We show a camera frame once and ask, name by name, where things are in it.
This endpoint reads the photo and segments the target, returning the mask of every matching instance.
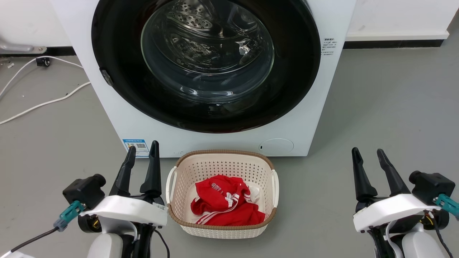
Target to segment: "white washing machine panel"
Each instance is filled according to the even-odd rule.
[[[307,1],[322,45],[319,70],[311,89],[295,108],[281,118],[255,129],[226,134],[199,133],[173,127],[130,105],[106,83],[93,52],[91,28],[99,1],[51,2],[125,148],[127,145],[123,139],[144,140],[148,145],[157,140],[161,144],[161,157],[180,157],[202,149],[244,150],[267,156],[306,156],[338,64],[356,0]]]

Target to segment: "white basket handle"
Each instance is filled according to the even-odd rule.
[[[279,202],[279,178],[277,177],[277,172],[272,170],[272,181],[273,181],[273,206],[277,208],[277,203]]]
[[[172,201],[172,197],[174,195],[174,188],[175,188],[175,181],[177,180],[177,172],[175,171],[177,167],[173,167],[171,171],[169,172],[168,175],[168,180],[166,181],[166,202],[167,204],[170,204]],[[171,189],[171,179],[172,175],[174,175],[174,181],[172,183],[172,189]]]

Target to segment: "basket rim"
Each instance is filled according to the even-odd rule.
[[[176,167],[178,167],[182,161],[184,161],[186,158],[189,158],[193,155],[201,155],[201,154],[237,154],[237,155],[247,155],[247,156],[254,156],[258,157],[262,160],[264,160],[269,167],[274,170],[274,165],[273,163],[265,156],[255,153],[255,152],[250,152],[250,151],[234,151],[234,150],[202,150],[202,151],[191,151],[189,153],[186,153],[183,155],[176,163]],[[277,208],[274,207],[271,214],[269,217],[263,221],[260,224],[256,225],[249,225],[249,226],[210,226],[210,225],[200,225],[200,224],[195,224],[195,223],[190,223],[190,222],[185,222],[177,216],[175,216],[174,211],[172,210],[172,205],[168,203],[168,212],[171,218],[177,222],[179,225],[184,226],[184,227],[190,227],[190,228],[197,228],[197,229],[204,229],[204,230],[254,230],[254,229],[259,229],[262,228],[266,225],[268,225],[273,219],[274,216],[276,215]]]
[[[176,167],[178,167],[182,161],[184,161],[186,158],[189,158],[194,155],[201,155],[201,154],[237,154],[237,155],[247,155],[247,156],[254,156],[258,157],[262,160],[264,160],[271,169],[274,169],[273,163],[265,156],[255,153],[255,152],[250,152],[250,151],[234,151],[234,150],[202,150],[202,151],[191,151],[189,153],[186,153],[183,155],[175,164]]]

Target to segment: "white wall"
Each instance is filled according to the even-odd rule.
[[[347,40],[446,39],[459,0],[357,0]]]
[[[347,40],[445,39],[458,7],[459,0],[357,0]],[[71,45],[48,0],[0,0],[0,37]]]

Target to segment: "clothes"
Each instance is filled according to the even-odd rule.
[[[197,224],[214,226],[245,226],[262,223],[265,214],[258,211],[258,189],[250,188],[242,178],[216,175],[196,183],[198,197],[191,210],[202,215]]]

